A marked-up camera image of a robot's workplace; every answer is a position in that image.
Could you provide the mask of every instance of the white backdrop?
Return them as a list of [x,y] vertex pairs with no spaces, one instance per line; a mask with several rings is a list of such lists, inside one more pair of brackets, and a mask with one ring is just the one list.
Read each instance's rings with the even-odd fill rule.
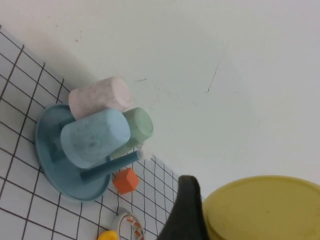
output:
[[149,146],[198,177],[206,196],[262,174],[320,184],[319,8],[317,0],[0,0],[0,24],[70,84],[123,77],[153,119]]

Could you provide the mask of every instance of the yellow lid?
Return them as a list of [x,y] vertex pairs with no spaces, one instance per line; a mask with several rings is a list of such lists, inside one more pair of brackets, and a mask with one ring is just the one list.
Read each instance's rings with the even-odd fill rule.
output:
[[117,233],[115,231],[104,231],[100,234],[98,240],[118,240]]
[[203,203],[210,239],[320,240],[320,187],[285,176],[231,182]]

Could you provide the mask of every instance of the grid paper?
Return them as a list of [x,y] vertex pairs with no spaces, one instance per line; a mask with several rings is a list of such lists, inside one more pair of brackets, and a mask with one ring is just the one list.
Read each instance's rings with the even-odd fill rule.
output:
[[[70,85],[0,26],[0,233],[6,240],[94,240],[124,210],[155,240],[172,210],[178,176],[156,157],[131,166],[137,189],[119,195],[112,183],[94,202],[76,202],[47,181],[34,151],[41,111],[67,103]],[[131,229],[121,229],[131,240]]]

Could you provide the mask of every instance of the tape roll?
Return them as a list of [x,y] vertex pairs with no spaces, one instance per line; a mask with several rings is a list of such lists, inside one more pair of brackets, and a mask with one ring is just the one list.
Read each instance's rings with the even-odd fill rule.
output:
[[118,240],[120,240],[121,225],[124,223],[129,223],[131,225],[136,240],[146,240],[144,229],[137,216],[132,212],[125,212],[114,218],[111,224],[111,230],[116,232]]

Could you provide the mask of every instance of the orange block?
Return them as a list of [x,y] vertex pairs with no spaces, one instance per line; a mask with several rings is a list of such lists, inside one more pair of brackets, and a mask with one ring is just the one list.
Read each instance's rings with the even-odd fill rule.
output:
[[138,183],[139,178],[131,167],[120,171],[113,180],[113,184],[120,194],[127,194],[134,191]]

